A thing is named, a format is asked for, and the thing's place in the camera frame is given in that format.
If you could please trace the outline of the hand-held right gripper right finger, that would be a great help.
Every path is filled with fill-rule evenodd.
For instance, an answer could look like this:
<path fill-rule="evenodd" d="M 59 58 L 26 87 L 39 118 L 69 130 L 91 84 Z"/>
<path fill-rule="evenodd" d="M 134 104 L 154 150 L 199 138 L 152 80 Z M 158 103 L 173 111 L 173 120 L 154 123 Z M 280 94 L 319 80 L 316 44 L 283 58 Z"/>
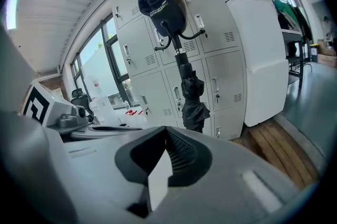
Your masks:
<path fill-rule="evenodd" d="M 277 168 L 230 141 L 176 127 L 136 134 L 136 163 L 167 153 L 172 174 L 145 223 L 283 223 L 299 194 Z"/>

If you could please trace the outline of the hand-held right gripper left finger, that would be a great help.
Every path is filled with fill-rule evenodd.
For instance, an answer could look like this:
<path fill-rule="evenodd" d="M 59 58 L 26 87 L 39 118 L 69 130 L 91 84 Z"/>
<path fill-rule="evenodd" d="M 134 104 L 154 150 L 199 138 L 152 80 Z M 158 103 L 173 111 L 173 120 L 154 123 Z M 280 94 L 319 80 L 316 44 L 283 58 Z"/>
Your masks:
<path fill-rule="evenodd" d="M 152 137 L 165 127 L 64 143 L 37 120 L 1 112 L 1 163 L 18 192 L 50 223 L 166 223 L 152 211 Z"/>

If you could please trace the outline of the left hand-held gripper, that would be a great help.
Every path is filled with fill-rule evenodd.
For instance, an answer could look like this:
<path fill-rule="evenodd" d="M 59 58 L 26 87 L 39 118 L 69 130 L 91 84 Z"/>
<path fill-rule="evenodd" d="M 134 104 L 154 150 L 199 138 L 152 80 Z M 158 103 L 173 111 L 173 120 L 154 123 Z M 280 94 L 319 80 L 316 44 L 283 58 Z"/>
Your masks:
<path fill-rule="evenodd" d="M 85 108 L 58 96 L 40 83 L 33 83 L 26 96 L 22 115 L 37 120 L 43 127 L 60 135 L 70 134 L 71 140 L 101 139 L 139 131 L 126 126 L 89 125 Z"/>

